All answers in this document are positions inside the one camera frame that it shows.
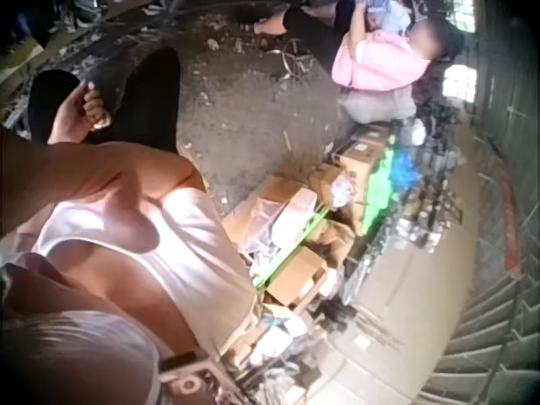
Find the finger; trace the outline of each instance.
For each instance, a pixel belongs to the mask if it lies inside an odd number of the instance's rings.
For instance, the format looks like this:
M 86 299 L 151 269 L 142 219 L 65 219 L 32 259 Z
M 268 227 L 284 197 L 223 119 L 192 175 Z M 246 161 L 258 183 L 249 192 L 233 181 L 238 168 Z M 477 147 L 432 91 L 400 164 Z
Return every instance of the finger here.
M 103 107 L 95 107 L 94 109 L 90 111 L 86 111 L 86 119 L 92 124 L 95 124 L 97 121 L 101 119 L 101 117 L 104 115 L 105 110 Z
M 93 100 L 88 101 L 87 103 L 84 103 L 83 105 L 83 108 L 87 114 L 93 109 L 95 109 L 96 107 L 103 107 L 102 99 L 93 99 Z
M 89 90 L 85 95 L 84 95 L 84 101 L 90 101 L 92 99 L 100 99 L 101 98 L 101 93 L 99 90 Z
M 78 86 L 69 94 L 66 101 L 76 102 L 82 100 L 87 90 L 88 86 L 86 82 L 82 80 L 81 83 L 79 83 Z

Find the white top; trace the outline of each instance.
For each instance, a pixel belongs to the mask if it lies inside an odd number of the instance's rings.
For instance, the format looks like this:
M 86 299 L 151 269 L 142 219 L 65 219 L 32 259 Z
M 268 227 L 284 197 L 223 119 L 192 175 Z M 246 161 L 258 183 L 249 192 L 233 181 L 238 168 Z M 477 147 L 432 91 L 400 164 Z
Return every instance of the white top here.
M 143 201 L 159 245 L 142 255 L 107 240 L 102 208 L 103 202 L 58 204 L 33 251 L 46 256 L 65 240 L 86 240 L 138 260 L 176 304 L 201 348 L 223 354 L 249 324 L 256 291 L 209 196 L 186 188 L 173 191 L 163 207 Z

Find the leg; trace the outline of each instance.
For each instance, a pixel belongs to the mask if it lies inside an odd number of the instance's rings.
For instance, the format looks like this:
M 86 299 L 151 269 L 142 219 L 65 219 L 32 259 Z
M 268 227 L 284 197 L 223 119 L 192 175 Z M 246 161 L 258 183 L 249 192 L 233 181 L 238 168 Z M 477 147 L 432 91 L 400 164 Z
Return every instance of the leg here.
M 141 143 L 176 153 L 181 67 L 172 48 L 148 55 L 127 78 L 112 125 L 89 143 Z
M 62 70 L 48 70 L 35 77 L 28 102 L 28 123 L 33 141 L 47 143 L 58 107 L 78 83 L 78 78 Z
M 301 8 L 290 8 L 284 13 L 276 14 L 269 20 L 260 23 L 259 32 L 272 34 L 280 28 L 302 40 L 310 50 L 313 57 L 321 64 L 322 68 L 332 73 L 332 67 L 343 36 L 333 31 L 332 27 L 322 23 L 315 17 L 311 17 Z
M 340 2 L 330 3 L 326 6 L 320 7 L 303 7 L 302 9 L 311 17 L 315 17 L 316 19 L 330 20 L 333 22 L 333 20 L 336 18 L 336 6 Z
M 334 19 L 334 30 L 341 36 L 347 34 L 351 28 L 351 19 L 353 19 L 354 0 L 340 0 L 336 4 L 336 19 Z

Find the black pants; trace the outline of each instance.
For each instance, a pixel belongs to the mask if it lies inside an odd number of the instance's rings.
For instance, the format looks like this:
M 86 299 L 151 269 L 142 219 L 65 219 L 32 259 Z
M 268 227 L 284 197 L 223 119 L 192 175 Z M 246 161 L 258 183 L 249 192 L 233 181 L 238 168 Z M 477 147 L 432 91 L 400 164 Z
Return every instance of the black pants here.
M 344 34 L 311 17 L 301 8 L 289 8 L 283 17 L 283 26 L 292 36 L 304 42 L 322 68 L 332 74 Z
M 176 153 L 176 118 L 181 67 L 176 52 L 160 49 L 148 55 L 130 74 L 112 124 L 89 135 L 86 143 L 141 143 Z M 50 70 L 38 74 L 28 105 L 33 141 L 46 143 L 60 104 L 79 84 L 71 73 Z

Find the hand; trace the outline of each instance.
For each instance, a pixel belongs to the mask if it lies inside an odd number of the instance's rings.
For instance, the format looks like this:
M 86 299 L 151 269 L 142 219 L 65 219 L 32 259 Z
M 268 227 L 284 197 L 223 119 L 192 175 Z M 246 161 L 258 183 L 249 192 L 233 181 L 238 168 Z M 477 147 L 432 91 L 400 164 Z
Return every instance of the hand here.
M 366 6 L 365 6 L 365 0 L 355 0 L 356 2 L 356 8 L 355 11 L 358 10 L 359 12 L 365 12 Z
M 104 112 L 100 92 L 82 81 L 58 108 L 48 143 L 83 142 Z

